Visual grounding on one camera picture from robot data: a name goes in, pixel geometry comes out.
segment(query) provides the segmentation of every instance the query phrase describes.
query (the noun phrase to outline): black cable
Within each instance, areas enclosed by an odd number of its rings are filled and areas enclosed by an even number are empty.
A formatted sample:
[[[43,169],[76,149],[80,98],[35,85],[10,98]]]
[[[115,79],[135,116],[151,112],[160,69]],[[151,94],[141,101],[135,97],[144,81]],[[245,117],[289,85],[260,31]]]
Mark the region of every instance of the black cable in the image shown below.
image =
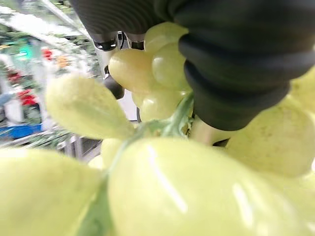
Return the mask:
[[[125,33],[122,32],[122,42],[121,42],[121,44],[120,44],[120,50],[123,48],[124,43],[125,43]]]

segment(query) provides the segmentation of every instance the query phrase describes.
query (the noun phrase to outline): grape stem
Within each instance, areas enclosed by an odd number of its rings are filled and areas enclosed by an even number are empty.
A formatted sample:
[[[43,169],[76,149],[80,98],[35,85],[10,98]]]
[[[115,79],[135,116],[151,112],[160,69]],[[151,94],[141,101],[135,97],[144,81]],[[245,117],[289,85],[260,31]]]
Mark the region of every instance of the grape stem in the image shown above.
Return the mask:
[[[162,120],[152,120],[149,122],[141,123],[137,129],[135,134],[127,139],[121,147],[119,148],[116,156],[114,157],[113,163],[109,167],[109,169],[104,170],[104,178],[107,179],[110,173],[115,168],[118,163],[120,157],[122,156],[124,150],[136,142],[138,139],[143,137],[154,137],[154,136],[163,136],[163,137],[184,137],[186,135],[182,132],[182,128],[189,122],[189,112],[193,105],[193,94],[186,96],[178,105],[175,113],[168,119]]]
[[[186,138],[186,135],[182,132],[182,128],[189,122],[189,112],[192,105],[193,93],[185,97],[177,107],[175,113],[166,120],[169,124],[165,126],[161,136],[181,136]]]

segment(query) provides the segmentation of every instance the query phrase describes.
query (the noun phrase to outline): grape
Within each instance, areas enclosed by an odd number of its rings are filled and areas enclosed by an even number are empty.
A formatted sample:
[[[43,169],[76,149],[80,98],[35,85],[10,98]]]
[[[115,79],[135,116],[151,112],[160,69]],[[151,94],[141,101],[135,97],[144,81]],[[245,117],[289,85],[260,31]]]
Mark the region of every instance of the grape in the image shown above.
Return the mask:
[[[161,23],[150,28],[144,38],[144,49],[154,54],[160,48],[169,43],[176,43],[188,29],[171,22]]]
[[[130,145],[113,169],[119,236],[310,236],[279,191],[222,151],[181,138]]]
[[[288,197],[302,216],[305,225],[315,235],[315,173],[299,178],[287,178],[272,173],[263,173],[262,176]]]
[[[132,93],[132,100],[134,104],[136,104],[137,107],[141,107],[143,98],[146,96],[146,94],[141,94],[141,93]]]
[[[54,80],[47,89],[48,113],[66,129],[93,139],[134,133],[113,94],[94,79],[77,74]]]
[[[152,92],[143,99],[140,107],[141,120],[146,122],[153,119],[169,118],[185,95],[184,92],[166,90]]]
[[[227,143],[227,152],[258,170],[298,176],[311,169],[315,157],[315,125],[294,99],[260,113]]]
[[[299,79],[291,82],[292,96],[306,109],[315,112],[315,67]]]
[[[104,139],[101,147],[101,156],[103,158],[103,168],[108,169],[119,148],[123,144],[123,141],[120,139]]]
[[[0,150],[0,235],[75,235],[102,173],[54,151]]]
[[[123,141],[120,139],[104,139],[101,146],[101,155],[94,157],[89,162],[89,166],[101,170],[108,169],[122,143]]]
[[[152,56],[137,49],[116,52],[109,61],[114,80],[135,93],[150,93],[156,81],[152,74]]]
[[[98,156],[94,157],[91,161],[89,161],[88,165],[92,168],[96,168],[99,170],[104,169],[102,156],[98,155]]]
[[[191,90],[184,74],[185,58],[172,43],[155,53],[152,62],[153,75],[157,82],[173,90]]]

